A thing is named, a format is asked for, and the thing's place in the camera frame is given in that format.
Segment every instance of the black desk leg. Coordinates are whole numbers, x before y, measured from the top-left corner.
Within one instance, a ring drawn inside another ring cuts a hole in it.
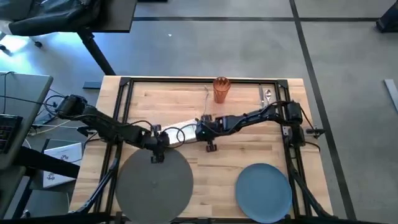
[[[79,30],[77,32],[81,41],[86,46],[87,50],[94,58],[95,62],[101,67],[105,75],[116,75],[111,65],[107,61],[104,54],[102,54],[101,49],[98,47],[94,41],[94,35],[88,30]],[[85,82],[83,89],[94,89],[99,90],[101,88],[101,82]]]
[[[21,147],[14,165],[49,171],[72,178],[77,178],[80,168],[78,165],[56,159],[24,146]]]

